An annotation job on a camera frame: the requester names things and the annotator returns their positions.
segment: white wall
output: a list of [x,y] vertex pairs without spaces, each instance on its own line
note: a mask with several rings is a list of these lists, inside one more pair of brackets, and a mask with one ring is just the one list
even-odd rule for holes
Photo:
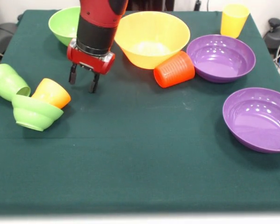
[[[194,9],[196,0],[175,0],[175,11]],[[207,0],[201,0],[200,11],[206,11]],[[262,35],[269,29],[268,20],[273,17],[280,19],[280,0],[210,0],[209,11],[222,11],[227,3],[245,4]]]
[[[207,0],[201,0],[200,10],[206,11]],[[268,29],[268,19],[280,18],[280,0],[210,0],[210,11],[222,11],[224,5],[229,2],[246,4],[256,22],[256,25],[264,34]],[[175,0],[175,11],[192,11],[195,0]],[[0,23],[16,22],[17,16],[26,9],[60,9],[77,6],[79,0],[0,0]]]
[[79,0],[0,0],[0,23],[17,22],[26,9],[61,9],[78,6]]

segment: green tablecloth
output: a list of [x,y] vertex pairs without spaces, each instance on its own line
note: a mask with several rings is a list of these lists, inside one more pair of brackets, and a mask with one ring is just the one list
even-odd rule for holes
[[[0,214],[280,210],[280,154],[261,154],[228,131],[222,105],[234,91],[280,91],[280,76],[251,17],[239,37],[257,63],[230,84],[195,79],[160,88],[117,44],[116,62],[89,94],[71,86],[66,47],[48,28],[55,11],[26,11],[3,58],[32,91],[52,78],[72,96],[44,132],[15,124],[0,98]],[[174,12],[191,39],[218,34],[219,12]]]

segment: yellow cup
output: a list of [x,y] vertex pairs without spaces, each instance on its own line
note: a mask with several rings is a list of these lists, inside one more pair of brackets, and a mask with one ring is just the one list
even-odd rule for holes
[[65,107],[71,100],[68,92],[55,81],[44,78],[36,88],[32,98],[47,102],[60,109]]
[[229,4],[222,13],[221,35],[238,38],[250,11],[242,4]]

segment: red plastic cup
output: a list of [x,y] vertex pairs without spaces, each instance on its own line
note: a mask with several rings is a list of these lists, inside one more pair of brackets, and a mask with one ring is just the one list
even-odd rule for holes
[[184,51],[180,51],[154,69],[154,78],[162,88],[188,81],[194,76],[194,65]]

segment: plastic bowl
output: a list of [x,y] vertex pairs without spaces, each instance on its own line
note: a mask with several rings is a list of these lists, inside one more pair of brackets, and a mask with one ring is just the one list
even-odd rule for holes
[[65,46],[77,36],[80,8],[75,6],[59,10],[49,19],[50,30]]
[[280,153],[280,92],[239,90],[226,99],[223,117],[243,145],[262,153]]
[[18,125],[41,132],[50,127],[63,114],[58,107],[22,95],[15,95],[12,105],[14,118]]
[[163,12],[137,12],[123,17],[115,42],[134,65],[154,69],[177,54],[190,39],[188,26]]
[[244,42],[223,35],[205,35],[191,41],[187,54],[196,73],[214,83],[233,82],[248,74],[256,57]]

